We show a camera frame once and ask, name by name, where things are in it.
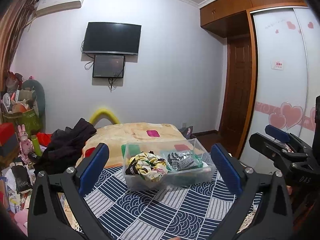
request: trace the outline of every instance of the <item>pink square patch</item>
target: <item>pink square patch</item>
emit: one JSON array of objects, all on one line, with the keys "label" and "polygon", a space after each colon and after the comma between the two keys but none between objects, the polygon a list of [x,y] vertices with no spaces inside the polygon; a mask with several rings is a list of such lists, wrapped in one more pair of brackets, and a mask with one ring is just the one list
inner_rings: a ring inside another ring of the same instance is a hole
[{"label": "pink square patch", "polygon": [[185,144],[176,144],[174,147],[178,152],[190,150],[189,147]]},{"label": "pink square patch", "polygon": [[148,134],[150,137],[160,137],[159,133],[158,133],[156,130],[148,130],[148,131],[147,131],[147,134]]}]

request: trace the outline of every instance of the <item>striped curtain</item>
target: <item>striped curtain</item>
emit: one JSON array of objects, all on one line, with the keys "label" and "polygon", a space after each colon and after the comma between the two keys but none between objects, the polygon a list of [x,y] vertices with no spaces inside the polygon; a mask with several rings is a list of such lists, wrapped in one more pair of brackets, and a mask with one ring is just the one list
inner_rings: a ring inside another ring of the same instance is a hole
[{"label": "striped curtain", "polygon": [[14,0],[0,20],[0,91],[6,89],[10,65],[35,4],[36,0]]}]

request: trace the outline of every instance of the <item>blue gripper pad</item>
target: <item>blue gripper pad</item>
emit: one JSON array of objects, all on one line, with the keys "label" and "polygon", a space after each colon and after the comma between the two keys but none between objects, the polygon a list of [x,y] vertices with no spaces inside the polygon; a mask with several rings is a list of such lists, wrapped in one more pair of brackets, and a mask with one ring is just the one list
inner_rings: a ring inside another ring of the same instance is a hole
[{"label": "blue gripper pad", "polygon": [[267,125],[266,128],[264,129],[264,131],[266,132],[266,134],[270,135],[274,139],[279,140],[282,143],[290,142],[290,137],[286,132],[284,132],[284,131],[282,131],[272,125]]},{"label": "blue gripper pad", "polygon": [[214,144],[212,146],[210,155],[214,165],[217,167],[221,177],[223,178],[223,181],[226,184],[228,190],[232,194],[240,196],[242,194],[241,178],[238,172],[233,167],[233,165],[228,160],[228,158],[232,157],[228,154],[228,152],[220,143]]},{"label": "blue gripper pad", "polygon": [[101,171],[109,159],[109,147],[104,143],[100,143],[90,157],[92,155],[94,155],[93,158],[80,177],[79,194],[82,197],[89,194],[94,184],[98,181]]}]

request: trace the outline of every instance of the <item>wooden floor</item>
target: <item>wooden floor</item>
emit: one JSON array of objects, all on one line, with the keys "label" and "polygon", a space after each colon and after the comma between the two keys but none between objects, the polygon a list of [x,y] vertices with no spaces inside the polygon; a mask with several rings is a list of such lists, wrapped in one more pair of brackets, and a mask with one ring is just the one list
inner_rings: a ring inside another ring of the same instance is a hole
[{"label": "wooden floor", "polygon": [[202,136],[197,136],[197,139],[202,144],[202,146],[207,150],[211,151],[212,145],[215,143],[221,143],[225,149],[232,155],[236,152],[238,144],[233,143],[231,138],[223,138],[218,134],[212,133]]}]

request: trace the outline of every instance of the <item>green bag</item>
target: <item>green bag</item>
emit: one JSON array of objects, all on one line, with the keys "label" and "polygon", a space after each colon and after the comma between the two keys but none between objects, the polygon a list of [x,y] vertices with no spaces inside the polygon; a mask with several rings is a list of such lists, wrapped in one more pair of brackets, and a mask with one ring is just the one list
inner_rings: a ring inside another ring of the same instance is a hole
[{"label": "green bag", "polygon": [[39,117],[36,115],[35,110],[31,109],[24,113],[14,113],[14,114],[5,114],[2,113],[4,122],[13,123],[16,132],[18,134],[18,125],[25,125],[26,133],[28,137],[31,138],[31,132],[36,134],[42,128],[42,122]]}]

